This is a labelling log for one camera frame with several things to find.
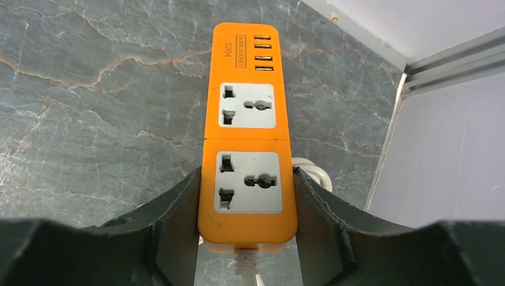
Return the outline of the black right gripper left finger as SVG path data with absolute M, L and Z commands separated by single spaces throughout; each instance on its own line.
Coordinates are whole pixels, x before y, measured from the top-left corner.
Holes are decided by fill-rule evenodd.
M 1 220 L 2 285 L 192 285 L 201 169 L 101 226 Z

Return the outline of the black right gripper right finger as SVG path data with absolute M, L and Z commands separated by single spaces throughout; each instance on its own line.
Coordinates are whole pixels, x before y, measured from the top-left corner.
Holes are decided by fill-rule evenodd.
M 356 208 L 294 169 L 304 285 L 503 285 L 504 222 L 409 228 Z

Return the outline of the orange power strip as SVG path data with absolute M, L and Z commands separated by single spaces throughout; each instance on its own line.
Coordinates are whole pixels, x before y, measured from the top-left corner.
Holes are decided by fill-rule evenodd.
M 298 229 L 280 36 L 213 31 L 198 230 L 215 253 L 280 251 Z

